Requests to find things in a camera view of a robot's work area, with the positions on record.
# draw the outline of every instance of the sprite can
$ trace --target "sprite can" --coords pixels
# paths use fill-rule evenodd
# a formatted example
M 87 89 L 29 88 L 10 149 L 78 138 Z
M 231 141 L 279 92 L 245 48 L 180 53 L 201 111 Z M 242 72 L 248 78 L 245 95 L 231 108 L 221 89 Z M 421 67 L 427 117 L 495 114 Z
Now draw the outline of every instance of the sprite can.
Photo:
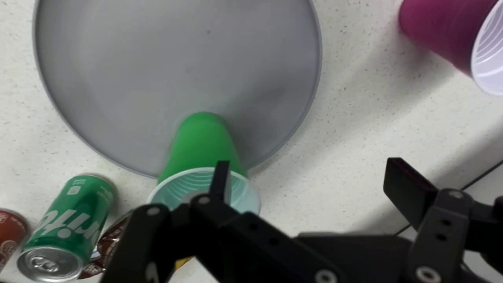
M 65 182 L 31 232 L 17 259 L 34 281 L 67 281 L 89 260 L 108 210 L 116 198 L 113 182 L 80 174 Z

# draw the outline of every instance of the plastic cup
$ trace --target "plastic cup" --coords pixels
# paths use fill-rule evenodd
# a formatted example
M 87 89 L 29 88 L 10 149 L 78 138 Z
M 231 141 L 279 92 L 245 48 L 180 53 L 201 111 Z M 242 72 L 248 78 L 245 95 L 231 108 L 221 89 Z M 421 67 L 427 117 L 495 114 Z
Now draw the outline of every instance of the plastic cup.
M 503 95 L 503 0 L 403 0 L 402 31 Z
M 176 209 L 207 191 L 218 160 L 229 160 L 229 204 L 240 212 L 259 212 L 259 196 L 246 177 L 234 141 L 224 122 L 212 113 L 194 113 L 180 122 L 168 161 L 147 201 Z

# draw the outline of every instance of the magenta plastic cup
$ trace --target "magenta plastic cup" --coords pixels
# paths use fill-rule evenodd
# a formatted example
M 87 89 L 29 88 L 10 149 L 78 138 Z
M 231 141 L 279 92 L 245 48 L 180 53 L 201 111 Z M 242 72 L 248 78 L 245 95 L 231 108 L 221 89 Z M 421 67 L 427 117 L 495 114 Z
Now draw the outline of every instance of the magenta plastic cup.
M 503 0 L 403 0 L 402 31 L 503 95 Z

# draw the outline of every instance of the soda can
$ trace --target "soda can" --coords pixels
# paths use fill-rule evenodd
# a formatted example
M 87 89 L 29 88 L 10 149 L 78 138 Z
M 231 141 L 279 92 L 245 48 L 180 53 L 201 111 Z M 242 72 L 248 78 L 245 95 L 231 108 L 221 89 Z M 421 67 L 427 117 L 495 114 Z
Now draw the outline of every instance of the soda can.
M 0 209 L 0 271 L 26 235 L 26 218 L 14 210 Z
M 61 193 L 31 232 L 17 259 L 18 270 L 34 281 L 67 281 L 89 260 L 116 198 L 111 180 L 80 174 Z

